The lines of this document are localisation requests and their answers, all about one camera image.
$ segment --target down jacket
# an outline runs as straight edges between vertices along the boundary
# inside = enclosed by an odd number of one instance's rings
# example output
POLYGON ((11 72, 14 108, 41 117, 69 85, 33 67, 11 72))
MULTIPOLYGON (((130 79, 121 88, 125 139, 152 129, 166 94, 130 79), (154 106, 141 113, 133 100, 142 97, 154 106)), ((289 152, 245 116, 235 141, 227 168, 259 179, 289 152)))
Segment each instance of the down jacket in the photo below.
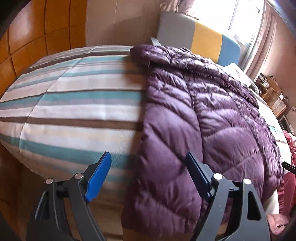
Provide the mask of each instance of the down jacket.
POLYGON ((267 200, 281 183, 281 156, 247 86, 188 49, 138 45, 130 54, 152 72, 123 228, 154 237, 193 232, 206 203, 183 164, 188 151, 227 179, 251 179, 267 200))

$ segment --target blue cushion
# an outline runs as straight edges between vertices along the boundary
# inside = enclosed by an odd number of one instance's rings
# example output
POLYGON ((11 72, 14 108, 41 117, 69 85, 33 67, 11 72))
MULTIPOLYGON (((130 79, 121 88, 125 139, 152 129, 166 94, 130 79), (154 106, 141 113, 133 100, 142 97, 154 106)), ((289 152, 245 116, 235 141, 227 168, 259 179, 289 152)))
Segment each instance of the blue cushion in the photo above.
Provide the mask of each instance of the blue cushion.
POLYGON ((240 54, 240 45, 226 35, 222 35, 222 45, 218 64, 227 66, 231 63, 238 64, 240 54))

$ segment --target pink wall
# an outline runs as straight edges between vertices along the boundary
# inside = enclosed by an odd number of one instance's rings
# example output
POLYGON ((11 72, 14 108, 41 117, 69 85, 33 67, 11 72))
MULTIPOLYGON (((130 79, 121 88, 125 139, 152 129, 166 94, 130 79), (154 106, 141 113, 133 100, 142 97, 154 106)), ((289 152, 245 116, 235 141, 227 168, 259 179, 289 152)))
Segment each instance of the pink wall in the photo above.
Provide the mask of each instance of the pink wall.
POLYGON ((280 16, 276 21, 274 42, 261 72, 275 75, 283 95, 289 96, 292 106, 296 105, 296 39, 280 16))

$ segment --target striped comforter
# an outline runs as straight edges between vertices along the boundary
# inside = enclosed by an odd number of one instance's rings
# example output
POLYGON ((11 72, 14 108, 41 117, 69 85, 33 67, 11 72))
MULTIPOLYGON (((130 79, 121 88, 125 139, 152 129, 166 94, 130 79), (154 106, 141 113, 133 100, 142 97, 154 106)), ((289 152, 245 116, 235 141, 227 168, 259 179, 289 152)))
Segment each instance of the striped comforter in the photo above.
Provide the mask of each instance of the striped comforter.
POLYGON ((112 167, 100 191, 122 203, 142 135, 146 77, 128 46, 73 49, 39 60, 0 100, 0 142, 41 175, 65 180, 97 162, 112 167))

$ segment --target blue stripe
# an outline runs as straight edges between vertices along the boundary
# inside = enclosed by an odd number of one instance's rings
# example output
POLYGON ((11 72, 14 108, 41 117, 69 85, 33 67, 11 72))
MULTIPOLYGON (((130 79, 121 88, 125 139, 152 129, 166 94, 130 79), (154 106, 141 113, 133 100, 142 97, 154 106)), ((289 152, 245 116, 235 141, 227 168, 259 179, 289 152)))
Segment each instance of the blue stripe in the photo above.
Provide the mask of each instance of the blue stripe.
POLYGON ((93 70, 78 73, 64 73, 63 77, 75 77, 75 76, 85 76, 94 74, 142 74, 140 70, 133 69, 104 69, 104 70, 93 70))
MULTIPOLYGON (((65 147, 51 146, 42 143, 36 143, 32 141, 23 140, 16 137, 7 136, 0 134, 0 139, 11 144, 13 146, 19 146, 22 150, 27 150, 42 156, 60 159, 63 161, 69 161, 79 164, 93 164, 97 163, 101 156, 104 154, 103 151, 88 151, 88 150, 77 150, 65 147)), ((112 165, 111 167, 121 169, 134 169, 136 164, 136 156, 130 154, 117 154, 111 153, 112 165)))
POLYGON ((84 57, 79 61, 79 64, 83 63, 92 63, 92 62, 115 62, 115 61, 124 61, 124 62, 132 62, 130 56, 101 56, 101 57, 84 57))
POLYGON ((133 178, 133 175, 127 176, 127 175, 122 175, 122 176, 115 176, 115 175, 107 175, 106 181, 110 182, 130 182, 133 178))
POLYGON ((54 64, 54 65, 51 65, 51 66, 48 66, 48 67, 45 67, 45 68, 42 68, 42 69, 39 69, 39 70, 34 70, 34 71, 32 71, 32 72, 30 72, 28 74, 21 75, 17 80, 21 80, 23 78, 34 76, 36 74, 40 74, 40 73, 43 73, 43 72, 46 72, 46 71, 52 70, 52 69, 57 69, 57 68, 60 68, 60 67, 63 67, 63 66, 75 65, 79 60, 80 59, 69 60, 69 61, 66 61, 66 62, 54 64))
POLYGON ((0 102, 0 108, 7 107, 7 106, 13 106, 13 105, 20 105, 20 104, 27 104, 27 103, 32 103, 36 104, 42 97, 42 94, 39 96, 34 96, 34 97, 26 97, 22 99, 17 99, 17 100, 9 100, 6 102, 0 102))
POLYGON ((82 91, 64 93, 45 93, 41 101, 57 101, 71 99, 131 99, 140 101, 145 96, 144 91, 82 91))
POLYGON ((43 78, 43 79, 40 79, 40 80, 34 80, 34 81, 24 83, 24 84, 20 84, 20 85, 13 85, 7 90, 7 92, 12 91, 14 89, 19 89, 19 88, 22 88, 22 87, 30 86, 30 85, 35 85, 35 84, 38 84, 38 83, 44 83, 44 82, 49 82, 49 81, 52 81, 52 80, 56 80, 59 77, 60 77, 60 75, 59 76, 54 76, 54 77, 43 78))
POLYGON ((13 146, 19 146, 19 144, 20 144, 19 138, 7 136, 7 135, 1 134, 1 133, 0 133, 0 139, 7 142, 10 145, 13 145, 13 146))

